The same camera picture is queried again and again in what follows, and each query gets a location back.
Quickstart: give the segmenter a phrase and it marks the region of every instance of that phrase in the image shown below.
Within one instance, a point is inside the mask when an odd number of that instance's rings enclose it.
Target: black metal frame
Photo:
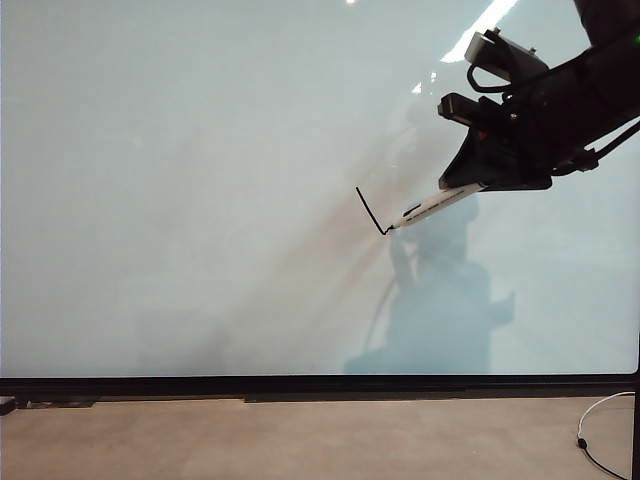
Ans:
[[[440,398],[576,396],[640,388],[633,374],[596,375],[258,375],[216,377],[1,378],[0,395],[224,396],[236,398]]]

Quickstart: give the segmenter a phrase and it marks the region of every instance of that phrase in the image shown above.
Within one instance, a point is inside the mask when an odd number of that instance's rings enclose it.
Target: cable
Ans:
[[[487,87],[487,86],[484,86],[484,85],[480,85],[478,82],[476,82],[476,79],[473,76],[473,72],[475,71],[476,67],[479,67],[479,65],[471,64],[471,66],[469,67],[469,70],[467,70],[467,81],[469,82],[469,85],[471,85],[471,88],[473,88],[476,92],[478,92],[478,93],[503,93],[503,92],[509,92],[509,91],[513,90],[514,85],[511,84],[511,83],[507,83],[505,85],[494,85],[494,86],[490,86],[490,87]]]
[[[591,455],[591,452],[589,452],[589,445],[587,444],[587,441],[582,438],[582,424],[584,423],[584,419],[587,418],[587,416],[589,415],[589,413],[591,413],[591,411],[596,408],[598,405],[600,405],[601,403],[604,403],[608,400],[611,400],[612,398],[616,398],[616,397],[621,397],[623,395],[635,395],[635,392],[619,392],[619,393],[615,393],[613,395],[610,395],[606,398],[602,398],[600,400],[598,400],[596,403],[594,403],[593,405],[591,405],[589,408],[587,408],[587,410],[582,414],[582,417],[580,417],[580,421],[578,422],[578,433],[576,434],[576,437],[578,439],[578,448],[580,448],[582,451],[584,451],[584,454],[587,456],[587,458],[589,460],[591,460],[591,462],[593,462],[594,465],[596,465],[598,468],[600,468],[601,470],[603,470],[604,472],[608,473],[609,475],[615,477],[615,478],[619,478],[620,480],[628,480],[626,477],[623,477],[622,475],[620,475],[619,473],[614,472],[613,470],[611,470],[610,468],[605,467],[603,464],[601,464],[598,460],[596,460],[594,458],[593,455]]]
[[[599,160],[602,157],[604,157],[605,155],[611,153],[611,151],[614,148],[620,146],[620,144],[622,142],[624,142],[626,140],[629,140],[629,138],[631,138],[632,135],[635,135],[636,133],[638,133],[638,131],[640,131],[640,121],[638,121],[638,122],[634,123],[633,125],[631,125],[624,132],[622,132],[616,138],[611,140],[611,142],[609,142],[607,145],[605,145],[600,150],[598,150],[596,152],[596,159]]]
[[[360,197],[360,200],[362,200],[362,204],[364,205],[364,208],[367,210],[367,213],[369,214],[369,216],[371,217],[371,220],[373,220],[373,223],[376,225],[376,228],[378,229],[378,231],[382,234],[382,235],[386,235],[389,230],[393,230],[393,226],[387,228],[386,230],[383,230],[382,227],[380,226],[380,224],[378,223],[378,220],[376,219],[375,215],[373,214],[373,212],[371,211],[371,209],[369,208],[369,205],[367,205],[367,201],[364,199],[364,197],[362,196],[362,192],[360,192],[360,189],[358,187],[356,187],[356,192],[358,192],[358,196]]]

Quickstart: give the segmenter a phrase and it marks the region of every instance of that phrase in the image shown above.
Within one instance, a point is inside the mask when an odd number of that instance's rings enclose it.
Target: floor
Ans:
[[[257,403],[192,400],[19,410],[5,480],[603,479],[575,446],[596,399]],[[631,471],[632,398],[585,422],[593,454]]]

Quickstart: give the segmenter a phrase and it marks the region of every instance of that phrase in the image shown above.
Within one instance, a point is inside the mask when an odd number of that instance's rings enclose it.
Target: robotic arm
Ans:
[[[381,233],[476,191],[547,189],[554,176],[596,168],[640,130],[636,122],[600,151],[585,149],[640,115],[640,0],[574,1],[592,47],[555,68],[498,29],[474,35],[465,54],[467,79],[479,93],[501,93],[502,103],[457,93],[442,98],[438,113],[467,126],[467,136],[440,177],[442,191],[387,230],[378,226]],[[508,83],[479,85],[478,68]]]

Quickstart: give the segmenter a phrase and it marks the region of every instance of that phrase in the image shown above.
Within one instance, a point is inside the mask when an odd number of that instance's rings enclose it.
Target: white marker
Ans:
[[[472,183],[470,185],[463,185],[462,187],[441,190],[439,193],[427,198],[424,202],[421,202],[415,207],[404,212],[402,217],[400,217],[398,221],[393,222],[389,229],[394,230],[396,228],[411,225],[412,223],[422,220],[423,218],[427,218],[432,213],[442,210],[443,208],[446,208],[449,205],[482,190],[483,188],[486,188],[486,185]]]

